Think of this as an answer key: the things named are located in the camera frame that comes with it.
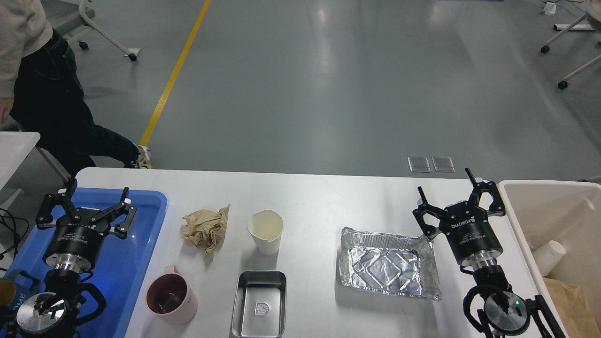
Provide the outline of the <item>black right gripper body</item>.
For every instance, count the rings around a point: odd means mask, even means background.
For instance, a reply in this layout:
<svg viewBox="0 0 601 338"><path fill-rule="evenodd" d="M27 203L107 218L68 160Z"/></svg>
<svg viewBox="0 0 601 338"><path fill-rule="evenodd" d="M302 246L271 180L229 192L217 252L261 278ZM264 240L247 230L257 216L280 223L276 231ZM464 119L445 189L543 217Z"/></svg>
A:
<svg viewBox="0 0 601 338"><path fill-rule="evenodd" d="M482 207L461 201L444 210L450 218L441 221L441 231L461 267L475 265L477 256L495 260L504 252Z"/></svg>

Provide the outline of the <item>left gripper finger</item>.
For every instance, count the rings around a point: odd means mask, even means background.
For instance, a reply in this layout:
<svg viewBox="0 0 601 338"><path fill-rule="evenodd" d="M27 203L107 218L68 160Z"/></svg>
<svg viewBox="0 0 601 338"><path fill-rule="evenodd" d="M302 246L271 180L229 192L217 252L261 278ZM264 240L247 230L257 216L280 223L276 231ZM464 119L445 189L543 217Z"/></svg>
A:
<svg viewBox="0 0 601 338"><path fill-rule="evenodd" d="M46 194L36 216L36 226L40 230L49 229L56 225L52 210L60 205L66 216L73 222L78 222L78 209L73 205L71 197L77 188L77 180L71 179L64 192Z"/></svg>
<svg viewBox="0 0 601 338"><path fill-rule="evenodd" d="M93 215L89 220L92 229L103 236L112 234L118 239L126 239L137 215L137 208L131 204L128 194L129 188L124 187L120 201L116 205Z"/></svg>

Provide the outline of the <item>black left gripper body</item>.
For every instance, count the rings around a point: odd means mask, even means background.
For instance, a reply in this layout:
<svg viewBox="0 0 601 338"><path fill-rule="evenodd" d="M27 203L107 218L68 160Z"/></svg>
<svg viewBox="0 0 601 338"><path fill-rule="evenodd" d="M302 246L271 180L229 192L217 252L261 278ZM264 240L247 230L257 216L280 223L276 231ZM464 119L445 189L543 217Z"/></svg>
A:
<svg viewBox="0 0 601 338"><path fill-rule="evenodd" d="M96 267L101 247L107 236L89 225L90 218L101 210L81 207L78 222L63 215L56 220L54 234L43 255L43 262L53 269L90 272Z"/></svg>

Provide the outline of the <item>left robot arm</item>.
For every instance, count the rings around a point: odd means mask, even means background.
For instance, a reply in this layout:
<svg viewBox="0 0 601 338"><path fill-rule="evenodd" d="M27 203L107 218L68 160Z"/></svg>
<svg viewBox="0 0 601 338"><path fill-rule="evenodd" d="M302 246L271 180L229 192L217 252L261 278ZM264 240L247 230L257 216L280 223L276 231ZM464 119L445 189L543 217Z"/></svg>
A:
<svg viewBox="0 0 601 338"><path fill-rule="evenodd" d="M73 179L66 189L45 195L36 217L39 230L54 228L43 255L49 267L45 290L20 305L1 306L1 325L6 337L72 338L78 327L101 315L107 307L103 293L82 278L93 275L108 235L126 239L137 208L124 187L118 203L104 210L77 207L71 198L77 188Z"/></svg>

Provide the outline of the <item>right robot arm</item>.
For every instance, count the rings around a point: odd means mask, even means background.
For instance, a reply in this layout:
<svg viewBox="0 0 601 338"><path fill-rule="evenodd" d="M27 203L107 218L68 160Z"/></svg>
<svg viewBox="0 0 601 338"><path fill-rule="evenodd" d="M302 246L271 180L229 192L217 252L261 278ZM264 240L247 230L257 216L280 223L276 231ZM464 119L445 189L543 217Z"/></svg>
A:
<svg viewBox="0 0 601 338"><path fill-rule="evenodd" d="M497 259L503 248L489 217L504 216L505 205L495 182L476 181L467 200L439 208L430 204L421 187L413 210L420 229L432 241L443 234L459 269L472 276L475 286L463 298L463 314L487 338L519 336L535 323L543 338L564 338L565 333L545 298L522 298L514 293Z"/></svg>

